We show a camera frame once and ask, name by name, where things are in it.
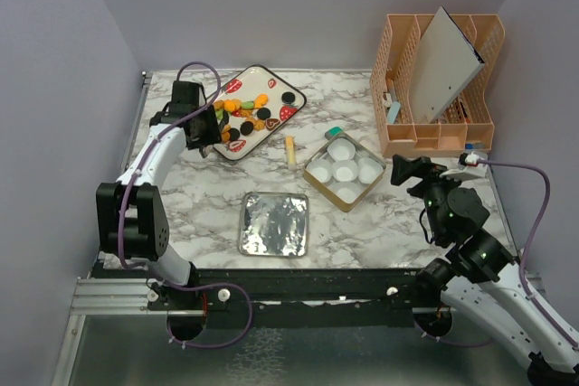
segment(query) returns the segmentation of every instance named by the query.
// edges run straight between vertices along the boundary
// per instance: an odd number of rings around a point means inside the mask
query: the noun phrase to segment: black round object
[[[253,123],[251,121],[245,121],[239,129],[241,130],[242,135],[248,136],[253,131]]]
[[[271,110],[269,110],[268,108],[258,109],[257,118],[261,119],[262,121],[271,118]]]
[[[237,128],[231,128],[229,130],[229,138],[231,141],[239,139],[239,130]]]
[[[296,96],[293,92],[284,92],[281,94],[281,101],[285,104],[291,104],[296,100]]]

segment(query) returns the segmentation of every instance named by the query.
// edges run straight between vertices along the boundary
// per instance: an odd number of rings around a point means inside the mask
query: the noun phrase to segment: marble table
[[[237,163],[216,152],[203,159],[185,151],[172,167],[162,188],[170,227],[170,243],[198,268],[419,268],[443,254],[424,241],[418,215],[422,202],[406,188],[390,185],[391,161],[384,179],[350,213],[341,212],[302,177],[303,163],[326,141],[324,133],[342,127],[371,151],[379,153],[378,136],[369,89],[369,71],[275,71],[304,92],[308,104],[280,131]],[[221,71],[223,83],[236,71]],[[153,74],[134,158],[143,146],[148,121],[170,99],[175,71]],[[186,71],[182,80],[201,81],[214,91],[212,74]],[[298,171],[286,166],[284,137],[295,137]],[[436,159],[456,166],[456,159]],[[485,229],[514,251],[492,182],[465,183],[475,187],[490,211]],[[244,256],[237,247],[242,197],[247,192],[304,193],[309,198],[307,254],[279,259]],[[112,255],[105,268],[119,267]]]

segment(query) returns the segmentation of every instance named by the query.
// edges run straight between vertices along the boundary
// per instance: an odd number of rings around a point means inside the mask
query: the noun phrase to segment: purple cable
[[[447,341],[444,338],[440,338],[437,336],[432,336],[431,334],[427,334],[426,332],[424,332],[424,329],[422,329],[420,327],[420,325],[418,323],[416,323],[416,321],[414,321],[414,327],[416,327],[418,330],[420,330],[424,336],[426,336],[427,338],[432,339],[433,341],[436,341],[437,343],[443,343],[446,345],[452,345],[453,347],[460,347],[460,348],[480,348],[480,347],[484,347],[486,345],[492,344],[492,338],[489,338],[487,341],[483,341],[482,343],[478,343],[478,344],[465,344],[465,343],[455,343],[453,341]]]
[[[214,103],[215,99],[219,95],[219,90],[221,89],[221,78],[219,77],[219,73],[217,72],[217,70],[214,67],[212,67],[211,65],[209,65],[208,63],[199,62],[199,61],[193,61],[193,62],[186,63],[183,67],[181,67],[181,70],[179,70],[179,72],[177,73],[176,79],[179,80],[181,78],[181,74],[183,73],[185,68],[190,67],[192,65],[201,65],[201,66],[211,70],[211,72],[215,75],[215,78],[217,79],[217,90],[215,91],[215,93],[213,94],[211,99],[209,101],[207,101],[207,103],[204,106],[200,107],[195,112],[190,113],[189,115],[182,117],[181,119],[178,119],[173,124],[171,124],[170,126],[165,128],[164,130],[162,130],[161,133],[159,133],[159,135],[157,136],[157,140],[153,140],[150,143],[150,145],[147,147],[147,149],[145,150],[145,153],[143,153],[143,157],[137,163],[137,168],[136,168],[135,172],[133,173],[133,175],[131,175],[130,179],[128,180],[127,187],[125,187],[125,193],[123,194],[123,198],[122,198],[122,201],[120,203],[120,210],[119,210],[118,256],[119,256],[119,260],[120,260],[120,265],[123,266],[123,268],[143,267],[146,265],[144,262],[136,262],[134,264],[128,264],[126,259],[125,259],[125,240],[124,240],[125,213],[127,212],[127,207],[128,207],[128,197],[130,195],[130,191],[133,188],[133,185],[135,184],[135,181],[137,180],[138,172],[140,172],[141,169],[143,169],[143,166],[147,162],[150,154],[153,152],[153,149],[155,149],[155,146],[157,145],[157,143],[169,131],[171,131],[173,128],[183,124],[184,122],[188,121],[189,119],[196,117],[204,110],[207,110],[207,108],[209,108]]]
[[[523,256],[521,258],[520,267],[518,270],[518,276],[521,281],[521,285],[525,289],[525,293],[527,297],[531,300],[533,305],[535,305],[536,309],[545,317],[546,321],[548,321],[556,330],[561,334],[564,339],[571,344],[574,349],[579,349],[579,343],[569,334],[567,331],[556,322],[556,320],[547,312],[547,310],[536,300],[532,297],[533,291],[529,287],[527,282],[527,278],[525,277],[525,272],[527,271],[527,260],[529,256],[529,252],[531,251],[531,246],[533,244],[533,239],[535,238],[536,229],[543,219],[543,215],[545,214],[546,206],[549,204],[549,197],[551,196],[551,182],[549,180],[548,175],[546,172],[536,166],[532,165],[523,165],[519,163],[502,163],[502,162],[495,162],[492,160],[479,160],[479,164],[489,165],[489,166],[505,166],[505,167],[516,167],[521,169],[527,169],[529,171],[536,172],[543,177],[545,181],[545,198],[543,199],[543,203],[541,204],[541,209],[539,210],[538,215],[535,218],[535,222],[531,227],[531,231],[528,233],[527,241],[525,242],[525,248],[523,250]]]
[[[232,344],[235,344],[236,342],[238,342],[240,339],[242,339],[245,335],[247,335],[247,333],[250,330],[250,327],[252,326],[252,319],[253,319],[253,306],[252,306],[252,300],[250,299],[250,295],[247,294],[247,291],[245,291],[243,288],[241,288],[239,285],[235,285],[235,284],[229,284],[229,283],[219,283],[219,284],[210,284],[210,285],[202,285],[200,287],[181,287],[178,285],[175,285],[172,282],[163,282],[165,285],[169,285],[172,288],[175,289],[180,289],[182,291],[202,291],[204,289],[210,289],[210,288],[215,288],[215,287],[229,287],[229,288],[235,288],[237,289],[240,293],[243,294],[243,297],[245,297],[245,300],[247,301],[247,307],[248,307],[248,318],[247,318],[247,323],[245,324],[245,327],[243,328],[242,332],[240,334],[238,334],[237,336],[235,336],[233,339],[226,341],[224,343],[221,344],[195,344],[189,341],[179,341],[177,338],[174,337],[173,335],[173,331],[171,330],[171,326],[169,325],[169,323],[167,322],[167,332],[169,333],[169,336],[171,336],[171,339],[181,345],[185,345],[187,347],[193,347],[193,348],[204,348],[204,349],[218,349],[218,348],[224,348],[224,347],[228,347]]]

